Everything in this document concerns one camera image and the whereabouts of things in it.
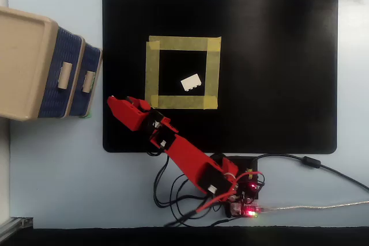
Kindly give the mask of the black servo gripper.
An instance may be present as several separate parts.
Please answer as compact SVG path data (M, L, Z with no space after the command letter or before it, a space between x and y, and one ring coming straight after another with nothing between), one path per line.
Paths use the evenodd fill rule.
M158 110L151 109L150 104L145 100L130 96L120 100L110 96L107 104L114 117L131 131L138 131L141 128L145 136L171 134L171 120Z

